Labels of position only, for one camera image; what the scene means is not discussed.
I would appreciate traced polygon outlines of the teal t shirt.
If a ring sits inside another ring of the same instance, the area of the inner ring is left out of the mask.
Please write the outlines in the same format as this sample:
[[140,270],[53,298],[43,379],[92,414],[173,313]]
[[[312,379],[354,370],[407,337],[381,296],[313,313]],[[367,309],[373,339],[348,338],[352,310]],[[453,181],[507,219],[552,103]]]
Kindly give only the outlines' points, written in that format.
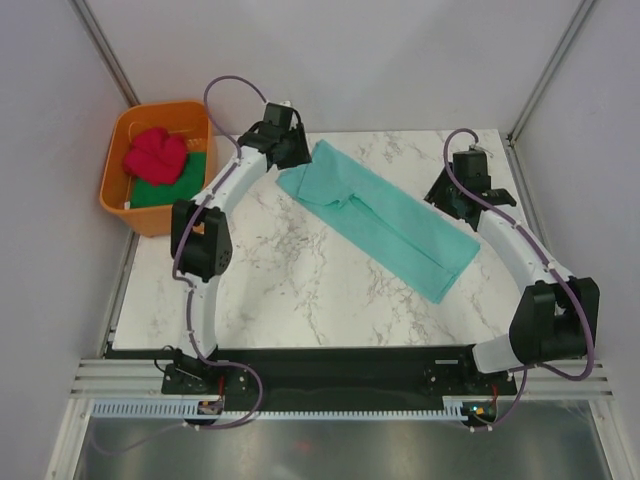
[[310,163],[283,171],[277,185],[435,304],[480,250],[470,235],[324,140]]

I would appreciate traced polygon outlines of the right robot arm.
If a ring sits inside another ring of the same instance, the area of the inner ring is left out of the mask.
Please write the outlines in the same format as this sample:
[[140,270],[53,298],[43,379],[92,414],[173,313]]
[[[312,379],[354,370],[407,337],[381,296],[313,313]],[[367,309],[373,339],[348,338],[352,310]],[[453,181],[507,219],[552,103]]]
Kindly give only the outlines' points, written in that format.
[[460,386],[481,393],[494,373],[533,367],[585,380],[595,364],[599,287],[559,264],[527,227],[514,197],[493,188],[484,151],[469,148],[444,158],[426,201],[484,239],[520,292],[507,333],[476,344],[473,359],[458,368]]

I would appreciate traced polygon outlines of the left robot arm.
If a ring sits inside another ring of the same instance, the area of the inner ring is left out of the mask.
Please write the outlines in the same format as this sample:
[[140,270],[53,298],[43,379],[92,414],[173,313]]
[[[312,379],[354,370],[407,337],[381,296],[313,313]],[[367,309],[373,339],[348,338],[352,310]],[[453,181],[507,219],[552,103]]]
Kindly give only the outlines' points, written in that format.
[[290,103],[267,103],[263,118],[237,139],[240,150],[190,200],[171,210],[172,277],[186,296],[186,327],[180,349],[196,358],[185,382],[208,393],[219,382],[211,363],[218,348],[215,311],[222,275],[230,266],[231,214],[250,188],[271,169],[285,170],[311,161],[304,124]]

